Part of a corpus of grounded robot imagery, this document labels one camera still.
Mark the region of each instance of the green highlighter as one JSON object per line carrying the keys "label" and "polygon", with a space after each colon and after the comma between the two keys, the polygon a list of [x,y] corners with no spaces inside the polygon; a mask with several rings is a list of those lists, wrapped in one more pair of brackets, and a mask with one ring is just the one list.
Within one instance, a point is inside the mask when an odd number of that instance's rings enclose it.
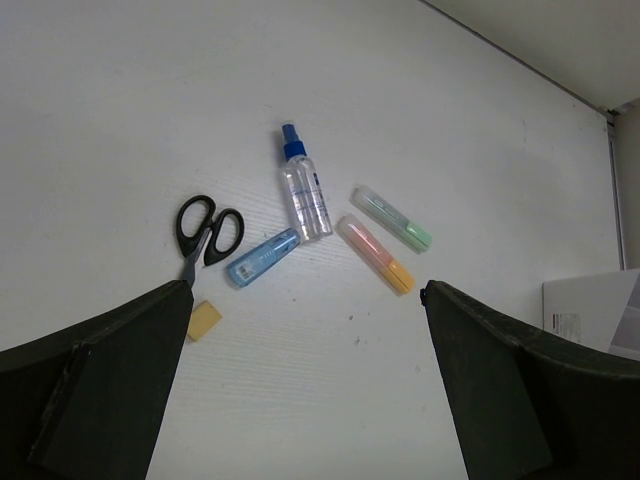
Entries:
{"label": "green highlighter", "polygon": [[402,215],[369,187],[358,187],[353,192],[353,203],[383,227],[396,234],[416,252],[423,253],[431,247],[431,235]]}

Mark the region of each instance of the stationery item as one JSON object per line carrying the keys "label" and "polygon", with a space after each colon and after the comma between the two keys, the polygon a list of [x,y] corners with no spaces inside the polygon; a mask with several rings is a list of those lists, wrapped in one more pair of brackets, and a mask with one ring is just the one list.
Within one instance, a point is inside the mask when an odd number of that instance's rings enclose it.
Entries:
{"label": "stationery item", "polygon": [[300,245],[300,234],[288,228],[227,266],[229,278],[246,287]]}
{"label": "stationery item", "polygon": [[[182,230],[182,219],[189,207],[198,202],[204,204],[207,211],[196,233],[189,237]],[[224,260],[238,249],[244,237],[244,218],[242,218],[240,212],[233,208],[226,208],[214,220],[215,212],[216,203],[206,195],[197,195],[190,198],[178,212],[176,237],[178,238],[180,251],[185,257],[185,265],[180,275],[180,280],[185,280],[190,287],[193,287],[196,281],[196,271],[202,267],[201,263],[209,266]],[[233,244],[228,249],[221,251],[216,246],[216,243],[222,230],[222,223],[226,217],[230,217],[236,222],[236,236]]]}
{"label": "stationery item", "polygon": [[358,187],[353,193],[353,203],[391,233],[396,234],[416,252],[426,252],[431,247],[431,235],[402,215],[369,187]]}
{"label": "stationery item", "polygon": [[355,215],[347,215],[342,218],[338,222],[338,230],[347,237],[399,294],[404,295],[411,291],[415,284],[411,274],[384,249]]}
{"label": "stationery item", "polygon": [[282,166],[281,173],[291,220],[300,232],[302,242],[329,236],[333,229],[315,166],[307,157],[295,127],[283,125],[282,133],[287,162]]}
{"label": "stationery item", "polygon": [[222,319],[220,312],[206,300],[198,305],[189,320],[187,335],[197,342]]}

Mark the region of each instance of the scissors finger hole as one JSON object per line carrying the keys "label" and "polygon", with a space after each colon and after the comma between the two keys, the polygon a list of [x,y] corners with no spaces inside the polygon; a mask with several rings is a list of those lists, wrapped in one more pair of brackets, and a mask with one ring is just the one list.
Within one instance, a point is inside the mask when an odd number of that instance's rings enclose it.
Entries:
{"label": "scissors finger hole", "polygon": [[182,231],[187,237],[193,237],[207,215],[207,206],[202,202],[190,205],[182,217]]}
{"label": "scissors finger hole", "polygon": [[216,249],[219,252],[226,252],[233,246],[236,239],[238,238],[238,235],[239,230],[237,220],[231,215],[227,215],[222,220],[220,235],[216,240]]}

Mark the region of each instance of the marker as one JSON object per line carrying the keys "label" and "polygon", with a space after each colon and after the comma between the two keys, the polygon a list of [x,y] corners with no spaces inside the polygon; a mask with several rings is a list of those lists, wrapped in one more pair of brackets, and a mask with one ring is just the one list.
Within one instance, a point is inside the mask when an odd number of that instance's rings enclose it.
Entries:
{"label": "marker", "polygon": [[391,233],[396,234],[416,252],[423,253],[431,247],[433,240],[431,235],[402,215],[369,187],[358,187],[353,193],[353,203]]}
{"label": "marker", "polygon": [[399,294],[404,295],[411,291],[416,283],[411,274],[380,245],[380,242],[354,215],[342,218],[338,222],[338,230],[362,252]]}
{"label": "marker", "polygon": [[226,270],[240,288],[246,287],[300,245],[300,234],[288,228],[231,262]]}

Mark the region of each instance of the label on box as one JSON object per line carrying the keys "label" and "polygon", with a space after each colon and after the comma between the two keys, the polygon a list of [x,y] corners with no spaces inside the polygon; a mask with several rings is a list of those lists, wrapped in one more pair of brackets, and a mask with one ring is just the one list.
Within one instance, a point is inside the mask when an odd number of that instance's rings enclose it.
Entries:
{"label": "label on box", "polygon": [[551,331],[565,340],[580,343],[580,314],[554,313]]}

